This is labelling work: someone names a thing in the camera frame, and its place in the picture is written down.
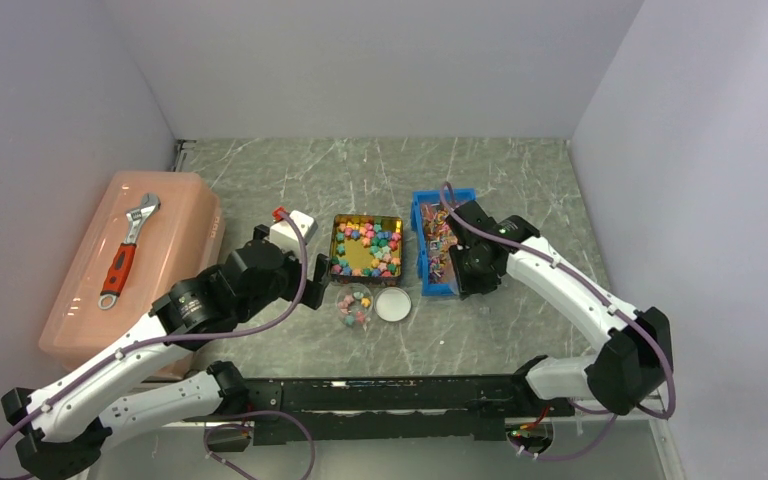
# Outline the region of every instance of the adjustable wrench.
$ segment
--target adjustable wrench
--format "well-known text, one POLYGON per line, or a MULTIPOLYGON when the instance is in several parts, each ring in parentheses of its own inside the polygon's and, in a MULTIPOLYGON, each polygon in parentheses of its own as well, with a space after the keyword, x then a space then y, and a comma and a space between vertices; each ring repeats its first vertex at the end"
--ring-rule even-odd
POLYGON ((107 270, 107 278, 104 280, 104 286, 101 287, 101 297, 98 299, 98 308, 107 310, 116 305, 116 300, 119 299, 122 289, 125 288, 125 280, 128 279, 131 265, 134 264, 137 237, 140 236, 140 230, 146 220, 158 210, 160 210, 160 199, 153 193, 146 193, 143 195, 139 207, 125 212, 129 224, 128 234, 125 235, 125 241, 119 245, 119 250, 113 257, 113 264, 107 270))

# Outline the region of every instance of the red wrench handle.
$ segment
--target red wrench handle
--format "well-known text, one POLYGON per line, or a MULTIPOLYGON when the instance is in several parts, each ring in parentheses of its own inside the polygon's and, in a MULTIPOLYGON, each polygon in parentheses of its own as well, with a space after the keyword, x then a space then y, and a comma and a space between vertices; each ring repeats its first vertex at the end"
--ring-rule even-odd
POLYGON ((123 243, 119 245, 119 250, 113 257, 113 264, 107 270, 107 278, 104 280, 104 286, 101 287, 101 295, 118 297, 122 293, 122 289, 125 288, 125 280, 128 279, 128 273, 131 271, 131 265, 134 264, 136 251, 136 244, 123 243))

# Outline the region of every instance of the plastic box lid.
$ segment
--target plastic box lid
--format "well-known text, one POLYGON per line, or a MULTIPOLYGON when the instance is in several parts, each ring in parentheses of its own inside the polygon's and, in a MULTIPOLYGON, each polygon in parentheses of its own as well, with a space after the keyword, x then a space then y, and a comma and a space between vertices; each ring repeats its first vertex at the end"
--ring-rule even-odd
MULTIPOLYGON (((113 343, 179 280, 216 263, 225 224, 219 198, 195 173, 119 172, 87 228, 39 339, 39 347, 73 370, 113 343), (98 307, 101 287, 128 230, 125 211, 143 194, 160 209, 142 228, 124 290, 109 310, 98 307)), ((191 358, 158 372, 182 378, 191 358)))

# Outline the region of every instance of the white wall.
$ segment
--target white wall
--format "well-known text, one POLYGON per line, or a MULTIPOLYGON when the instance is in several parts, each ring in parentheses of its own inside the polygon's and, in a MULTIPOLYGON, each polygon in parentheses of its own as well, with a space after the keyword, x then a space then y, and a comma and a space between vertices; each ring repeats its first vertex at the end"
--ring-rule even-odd
MULTIPOLYGON (((37 339, 113 172, 173 158, 117 37, 97 0, 0 1, 0 397, 59 376, 37 339)), ((3 476, 19 473, 14 457, 3 476)))
POLYGON ((106 0, 178 138, 569 137, 642 0, 106 0))
POLYGON ((646 0, 572 145, 612 284, 671 317, 689 478, 768 478, 768 0, 646 0))

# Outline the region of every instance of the wrench jaw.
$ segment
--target wrench jaw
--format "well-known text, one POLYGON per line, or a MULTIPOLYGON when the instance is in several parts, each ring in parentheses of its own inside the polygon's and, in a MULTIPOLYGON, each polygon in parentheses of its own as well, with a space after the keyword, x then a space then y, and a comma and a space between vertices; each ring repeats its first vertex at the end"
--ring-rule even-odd
POLYGON ((124 243, 136 244, 137 238, 140 236, 140 230, 143 228, 146 220, 158 210, 160 210, 160 198, 153 193, 146 193, 143 195, 139 207, 126 211, 125 218, 128 219, 128 234, 125 235, 124 243))

